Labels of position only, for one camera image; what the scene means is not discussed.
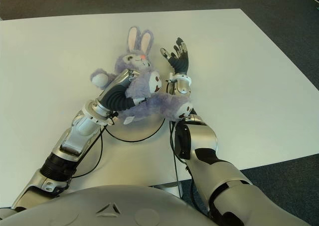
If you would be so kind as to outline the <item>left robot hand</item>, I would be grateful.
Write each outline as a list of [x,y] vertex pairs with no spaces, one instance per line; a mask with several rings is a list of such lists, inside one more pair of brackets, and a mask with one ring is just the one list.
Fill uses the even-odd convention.
[[136,105],[146,102],[147,98],[127,97],[125,92],[131,82],[140,73],[135,70],[126,69],[120,73],[96,99],[97,104],[104,110],[124,111]]

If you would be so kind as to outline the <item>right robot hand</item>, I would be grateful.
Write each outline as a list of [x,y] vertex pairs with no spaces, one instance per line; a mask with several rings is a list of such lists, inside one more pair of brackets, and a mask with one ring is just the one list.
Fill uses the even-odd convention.
[[173,46],[176,54],[169,53],[166,49],[161,48],[160,53],[174,69],[175,74],[187,74],[189,67],[188,52],[185,42],[178,37],[176,45]]

